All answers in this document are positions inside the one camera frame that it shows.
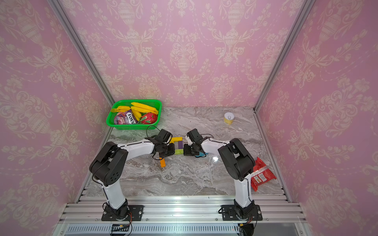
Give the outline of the teal block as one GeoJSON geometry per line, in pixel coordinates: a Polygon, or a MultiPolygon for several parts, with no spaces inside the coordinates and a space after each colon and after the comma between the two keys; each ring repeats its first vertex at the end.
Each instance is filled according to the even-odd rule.
{"type": "Polygon", "coordinates": [[[199,155],[196,156],[196,158],[205,158],[207,156],[206,153],[199,152],[199,155]]]}

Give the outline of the orange block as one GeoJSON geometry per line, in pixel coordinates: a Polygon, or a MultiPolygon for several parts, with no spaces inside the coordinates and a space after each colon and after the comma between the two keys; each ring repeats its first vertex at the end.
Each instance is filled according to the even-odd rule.
{"type": "Polygon", "coordinates": [[[160,166],[161,166],[162,168],[166,167],[165,159],[161,159],[161,160],[160,160],[160,166]]]}

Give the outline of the lime green block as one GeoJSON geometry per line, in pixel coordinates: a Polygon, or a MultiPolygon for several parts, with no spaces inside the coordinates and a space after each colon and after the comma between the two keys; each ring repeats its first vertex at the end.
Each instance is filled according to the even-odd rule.
{"type": "Polygon", "coordinates": [[[184,154],[184,150],[183,149],[176,149],[175,150],[175,155],[181,155],[181,154],[184,154]]]}

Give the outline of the purple block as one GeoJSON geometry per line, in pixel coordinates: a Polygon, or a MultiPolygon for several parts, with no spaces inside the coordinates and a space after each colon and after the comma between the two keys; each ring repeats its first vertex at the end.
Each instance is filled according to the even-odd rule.
{"type": "Polygon", "coordinates": [[[175,143],[175,148],[176,149],[183,149],[183,146],[184,146],[183,141],[177,141],[175,143]]]}

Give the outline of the long yellow block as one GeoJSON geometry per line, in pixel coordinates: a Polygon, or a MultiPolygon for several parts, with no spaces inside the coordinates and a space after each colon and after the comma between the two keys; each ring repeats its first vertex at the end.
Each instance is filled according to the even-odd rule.
{"type": "Polygon", "coordinates": [[[182,141],[182,140],[183,140],[182,137],[174,137],[174,138],[171,139],[171,141],[173,141],[173,142],[179,142],[179,141],[182,141]]]}

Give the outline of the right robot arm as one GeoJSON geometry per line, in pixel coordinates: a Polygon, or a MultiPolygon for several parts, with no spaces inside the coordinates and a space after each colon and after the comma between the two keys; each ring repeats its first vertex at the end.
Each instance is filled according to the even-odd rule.
{"type": "Polygon", "coordinates": [[[260,207],[255,204],[251,194],[251,177],[256,161],[242,142],[237,138],[220,141],[212,136],[203,137],[197,129],[188,132],[186,140],[188,143],[184,145],[184,153],[193,156],[208,153],[222,159],[228,174],[234,179],[236,216],[247,222],[261,221],[260,207]]]}

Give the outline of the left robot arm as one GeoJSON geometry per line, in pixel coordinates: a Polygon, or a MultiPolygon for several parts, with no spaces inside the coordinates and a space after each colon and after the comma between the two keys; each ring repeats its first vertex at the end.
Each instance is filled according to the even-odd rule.
{"type": "Polygon", "coordinates": [[[93,181],[100,184],[106,202],[103,204],[102,221],[140,221],[143,206],[129,206],[123,194],[120,177],[126,161],[143,155],[158,154],[158,160],[175,153],[175,146],[171,143],[172,134],[164,129],[158,135],[147,137],[137,142],[116,144],[107,142],[90,164],[89,171],[93,181]]]}

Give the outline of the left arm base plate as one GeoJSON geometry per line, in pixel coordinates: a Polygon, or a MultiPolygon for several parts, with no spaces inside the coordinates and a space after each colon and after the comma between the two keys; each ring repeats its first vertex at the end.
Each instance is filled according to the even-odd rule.
{"type": "Polygon", "coordinates": [[[129,209],[124,216],[121,216],[121,213],[114,213],[110,207],[104,207],[103,215],[101,221],[131,221],[139,222],[142,220],[144,213],[143,205],[129,205],[129,209]]]}

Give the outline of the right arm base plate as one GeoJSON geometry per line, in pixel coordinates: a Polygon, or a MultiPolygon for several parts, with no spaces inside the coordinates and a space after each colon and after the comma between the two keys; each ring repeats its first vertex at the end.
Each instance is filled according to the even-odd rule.
{"type": "Polygon", "coordinates": [[[262,213],[260,206],[256,207],[249,213],[249,216],[238,216],[235,210],[234,205],[221,205],[221,208],[218,210],[218,213],[221,214],[223,221],[244,221],[244,222],[253,222],[253,221],[262,221],[262,213]]]}

